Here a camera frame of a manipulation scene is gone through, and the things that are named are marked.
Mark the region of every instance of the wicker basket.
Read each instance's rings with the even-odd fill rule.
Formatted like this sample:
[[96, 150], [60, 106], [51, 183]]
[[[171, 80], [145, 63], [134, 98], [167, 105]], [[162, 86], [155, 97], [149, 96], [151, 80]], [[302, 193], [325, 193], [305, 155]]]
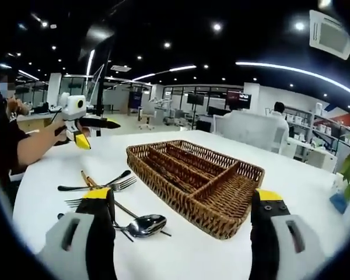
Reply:
[[127, 156], [154, 193], [217, 239], [237, 232], [264, 177], [260, 167], [183, 140], [130, 146]]

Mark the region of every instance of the led light strip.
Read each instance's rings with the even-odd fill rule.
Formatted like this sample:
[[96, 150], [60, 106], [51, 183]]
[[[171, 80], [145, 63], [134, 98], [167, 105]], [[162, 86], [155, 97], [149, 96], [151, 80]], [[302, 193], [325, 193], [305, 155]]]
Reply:
[[236, 65], [242, 65], [242, 66], [258, 66], [258, 67], [269, 67], [269, 68], [276, 68], [276, 69], [284, 69], [284, 70], [289, 70], [289, 71], [294, 71], [294, 72], [298, 72], [298, 73], [302, 73], [302, 74], [306, 74], [315, 78], [319, 78], [322, 79], [328, 83], [331, 83], [335, 86], [338, 86], [339, 88], [346, 90], [347, 92], [350, 93], [350, 88], [344, 86], [343, 84], [336, 82], [335, 80], [332, 80], [330, 78], [321, 76], [319, 74], [313, 73], [313, 72], [309, 72], [306, 70], [302, 70], [302, 69], [298, 69], [298, 68], [293, 68], [293, 67], [288, 67], [288, 66], [282, 66], [282, 65], [275, 65], [275, 64], [269, 64], [269, 63], [259, 63], [259, 62], [235, 62]]
[[167, 72], [175, 72], [175, 71], [181, 71], [181, 70], [187, 70], [187, 69], [193, 69], [193, 68], [197, 68], [196, 65], [189, 65], [189, 66], [183, 66], [183, 67], [177, 67], [177, 68], [172, 68], [170, 70], [167, 70], [167, 71], [162, 71], [162, 72], [157, 72], [157, 73], [152, 73], [152, 74], [147, 74], [147, 75], [144, 75], [144, 76], [141, 76], [141, 77], [137, 77], [135, 79], [132, 79], [133, 81], [137, 81], [137, 80], [141, 80], [141, 79], [144, 79], [144, 78], [147, 78], [147, 77], [152, 77], [152, 76], [155, 76], [155, 75], [158, 75], [158, 74], [163, 74], [163, 73], [167, 73]]

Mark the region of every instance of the ceiling air conditioner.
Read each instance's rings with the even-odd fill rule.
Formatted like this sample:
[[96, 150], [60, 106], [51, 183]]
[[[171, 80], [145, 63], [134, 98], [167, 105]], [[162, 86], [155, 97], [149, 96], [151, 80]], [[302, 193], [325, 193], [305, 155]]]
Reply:
[[310, 10], [310, 46], [347, 60], [350, 36], [333, 17]]

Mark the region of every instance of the metal spoon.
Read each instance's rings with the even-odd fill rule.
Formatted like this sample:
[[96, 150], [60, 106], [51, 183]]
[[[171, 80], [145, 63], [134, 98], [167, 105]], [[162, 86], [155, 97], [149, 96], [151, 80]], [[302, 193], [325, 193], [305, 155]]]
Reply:
[[146, 215], [133, 220], [126, 227], [115, 226], [118, 230], [126, 230], [134, 237], [149, 237], [160, 232], [165, 226], [167, 219], [161, 215]]

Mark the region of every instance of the ceiling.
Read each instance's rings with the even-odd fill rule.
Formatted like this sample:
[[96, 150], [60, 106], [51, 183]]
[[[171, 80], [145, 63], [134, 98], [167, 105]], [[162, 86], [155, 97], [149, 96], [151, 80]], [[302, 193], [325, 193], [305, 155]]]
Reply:
[[[348, 2], [344, 0], [345, 6], [338, 10], [350, 19]], [[195, 69], [141, 81], [243, 85], [256, 78], [261, 85], [303, 93], [350, 111], [350, 93], [328, 82], [286, 70], [235, 65], [236, 61], [250, 61], [290, 66], [350, 88], [350, 56], [344, 61], [309, 47], [311, 9], [317, 9], [317, 1], [94, 0], [89, 5], [70, 0], [48, 1], [46, 5], [33, 1], [10, 45], [13, 56], [7, 54], [2, 62], [45, 81], [52, 72], [85, 74], [88, 59], [78, 60], [81, 44], [90, 25], [104, 18], [115, 31], [110, 65], [132, 68], [127, 73], [109, 70], [109, 76], [133, 79], [196, 65]], [[43, 27], [31, 13], [48, 26]], [[299, 21], [304, 23], [303, 31], [293, 28]], [[221, 26], [219, 32], [213, 29], [215, 23]], [[350, 27], [350, 20], [345, 25]], [[165, 42], [171, 47], [164, 48]], [[101, 65], [98, 61], [103, 56], [97, 49], [91, 74]]]

